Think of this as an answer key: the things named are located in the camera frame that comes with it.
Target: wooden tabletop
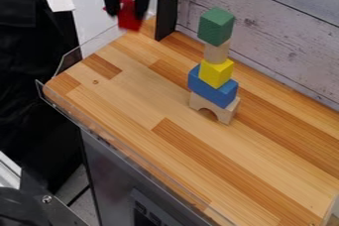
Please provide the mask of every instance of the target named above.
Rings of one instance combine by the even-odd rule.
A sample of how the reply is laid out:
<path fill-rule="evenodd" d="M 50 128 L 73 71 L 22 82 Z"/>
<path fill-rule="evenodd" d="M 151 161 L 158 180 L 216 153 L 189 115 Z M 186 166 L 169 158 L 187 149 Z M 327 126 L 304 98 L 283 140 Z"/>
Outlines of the wooden tabletop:
<path fill-rule="evenodd" d="M 339 114 L 236 62 L 242 102 L 222 125 L 187 105 L 203 45 L 153 34 L 151 20 L 53 78 L 46 96 L 194 193 L 135 157 L 221 225 L 218 213 L 238 225 L 319 225 L 339 191 Z"/>

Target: wooden block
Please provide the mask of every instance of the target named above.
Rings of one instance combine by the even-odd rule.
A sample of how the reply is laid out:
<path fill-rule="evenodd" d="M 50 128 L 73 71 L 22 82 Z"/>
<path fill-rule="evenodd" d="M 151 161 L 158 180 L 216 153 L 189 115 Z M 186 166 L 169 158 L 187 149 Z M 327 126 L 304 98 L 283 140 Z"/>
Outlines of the wooden block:
<path fill-rule="evenodd" d="M 321 226 L 339 226 L 339 195 L 333 199 Z"/>
<path fill-rule="evenodd" d="M 230 79 L 220 88 L 215 89 L 198 76 L 200 64 L 188 74 L 188 88 L 220 108 L 226 108 L 236 97 L 238 82 Z"/>
<path fill-rule="evenodd" d="M 199 78 L 210 86 L 218 89 L 232 76 L 234 62 L 226 59 L 222 63 L 210 63 L 203 59 L 199 71 Z"/>
<path fill-rule="evenodd" d="M 229 50 L 230 40 L 226 41 L 219 47 L 214 47 L 213 45 L 206 44 L 204 58 L 210 63 L 222 63 L 226 61 Z"/>
<path fill-rule="evenodd" d="M 236 97 L 225 109 L 220 108 L 214 103 L 206 100 L 194 92 L 190 92 L 189 107 L 198 111 L 200 109 L 208 109 L 212 111 L 218 120 L 226 125 L 229 125 L 240 104 L 240 98 Z"/>
<path fill-rule="evenodd" d="M 219 47 L 231 38 L 235 17 L 220 8 L 212 8 L 200 17 L 198 38 Z"/>

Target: yellow block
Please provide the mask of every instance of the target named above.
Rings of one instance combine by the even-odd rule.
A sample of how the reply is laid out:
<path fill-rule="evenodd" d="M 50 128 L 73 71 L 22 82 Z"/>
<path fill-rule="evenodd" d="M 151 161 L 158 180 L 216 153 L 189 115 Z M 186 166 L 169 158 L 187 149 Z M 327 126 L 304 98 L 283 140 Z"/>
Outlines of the yellow block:
<path fill-rule="evenodd" d="M 199 78 L 214 88 L 221 87 L 232 75 L 234 62 L 227 58 L 223 63 L 210 63 L 202 60 Z"/>

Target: blue block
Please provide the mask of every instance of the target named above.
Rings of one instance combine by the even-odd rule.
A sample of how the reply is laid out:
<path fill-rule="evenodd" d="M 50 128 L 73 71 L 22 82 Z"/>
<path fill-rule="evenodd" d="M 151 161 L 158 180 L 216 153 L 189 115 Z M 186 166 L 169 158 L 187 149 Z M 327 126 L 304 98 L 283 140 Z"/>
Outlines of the blue block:
<path fill-rule="evenodd" d="M 238 82 L 230 79 L 224 85 L 215 89 L 199 79 L 199 69 L 200 64 L 189 72 L 188 88 L 220 108 L 226 108 L 237 95 Z"/>

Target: black panel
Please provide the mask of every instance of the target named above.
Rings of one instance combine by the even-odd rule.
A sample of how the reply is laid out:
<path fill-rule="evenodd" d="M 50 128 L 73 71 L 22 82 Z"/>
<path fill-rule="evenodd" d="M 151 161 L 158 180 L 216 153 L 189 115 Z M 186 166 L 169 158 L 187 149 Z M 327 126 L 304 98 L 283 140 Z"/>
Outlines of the black panel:
<path fill-rule="evenodd" d="M 177 0 L 158 0 L 156 40 L 168 36 L 175 30 Z"/>

